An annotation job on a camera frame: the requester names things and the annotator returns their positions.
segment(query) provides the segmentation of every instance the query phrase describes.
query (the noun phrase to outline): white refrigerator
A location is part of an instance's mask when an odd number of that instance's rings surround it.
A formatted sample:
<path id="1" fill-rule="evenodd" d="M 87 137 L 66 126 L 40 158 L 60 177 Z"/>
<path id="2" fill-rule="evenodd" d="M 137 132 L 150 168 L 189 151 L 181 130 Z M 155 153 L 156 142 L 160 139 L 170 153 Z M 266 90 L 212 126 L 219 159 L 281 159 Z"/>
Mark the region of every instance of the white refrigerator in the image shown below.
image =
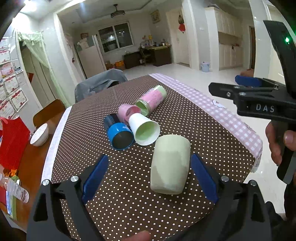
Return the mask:
<path id="1" fill-rule="evenodd" d="M 86 78 L 107 70 L 97 35 L 80 40 L 75 44 L 75 48 Z"/>

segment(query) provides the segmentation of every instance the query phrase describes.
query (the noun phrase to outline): window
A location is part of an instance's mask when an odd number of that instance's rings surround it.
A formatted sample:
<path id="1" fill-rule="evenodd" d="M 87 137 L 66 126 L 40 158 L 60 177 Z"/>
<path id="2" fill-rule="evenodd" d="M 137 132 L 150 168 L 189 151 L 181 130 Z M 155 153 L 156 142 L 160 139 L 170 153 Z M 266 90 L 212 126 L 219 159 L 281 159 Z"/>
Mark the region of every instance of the window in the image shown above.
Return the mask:
<path id="1" fill-rule="evenodd" d="M 133 45 L 128 23 L 99 30 L 104 52 Z"/>

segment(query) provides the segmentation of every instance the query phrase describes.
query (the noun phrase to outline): gray cloth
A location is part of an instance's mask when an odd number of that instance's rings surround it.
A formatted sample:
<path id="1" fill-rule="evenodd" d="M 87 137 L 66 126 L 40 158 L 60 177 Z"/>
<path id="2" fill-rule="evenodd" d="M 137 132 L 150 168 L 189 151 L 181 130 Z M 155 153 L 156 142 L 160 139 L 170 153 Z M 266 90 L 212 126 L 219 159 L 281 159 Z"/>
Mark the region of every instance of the gray cloth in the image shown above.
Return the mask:
<path id="1" fill-rule="evenodd" d="M 110 69 L 86 79 L 75 88 L 75 102 L 108 88 L 115 81 L 119 83 L 127 81 L 122 70 Z"/>

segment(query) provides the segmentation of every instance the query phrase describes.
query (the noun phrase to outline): green lace curtain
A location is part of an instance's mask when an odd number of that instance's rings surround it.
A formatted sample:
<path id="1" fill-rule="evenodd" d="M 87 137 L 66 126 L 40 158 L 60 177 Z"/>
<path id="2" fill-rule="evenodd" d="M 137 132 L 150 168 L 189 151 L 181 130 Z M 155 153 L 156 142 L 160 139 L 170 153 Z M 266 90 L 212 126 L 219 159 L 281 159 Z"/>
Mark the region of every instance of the green lace curtain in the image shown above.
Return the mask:
<path id="1" fill-rule="evenodd" d="M 52 82 L 57 90 L 59 98 L 66 107 L 69 107 L 71 102 L 67 100 L 66 95 L 64 94 L 64 91 L 61 88 L 59 81 L 56 79 L 55 74 L 53 73 L 49 60 L 47 58 L 42 33 L 33 32 L 27 34 L 19 31 L 17 33 L 19 40 L 23 41 L 23 45 L 26 45 L 30 52 L 39 60 L 39 62 L 49 69 Z"/>

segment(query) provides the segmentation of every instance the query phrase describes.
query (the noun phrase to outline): bowl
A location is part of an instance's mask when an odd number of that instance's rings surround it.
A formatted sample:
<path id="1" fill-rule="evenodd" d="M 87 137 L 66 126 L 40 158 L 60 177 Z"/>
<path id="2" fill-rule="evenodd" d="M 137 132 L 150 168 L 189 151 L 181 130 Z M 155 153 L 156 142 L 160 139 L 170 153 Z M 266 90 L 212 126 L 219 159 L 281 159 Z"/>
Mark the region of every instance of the bowl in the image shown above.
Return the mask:
<path id="1" fill-rule="evenodd" d="M 48 138 L 48 130 L 48 125 L 46 123 L 40 126 L 32 136 L 30 144 L 33 146 L 43 145 Z"/>

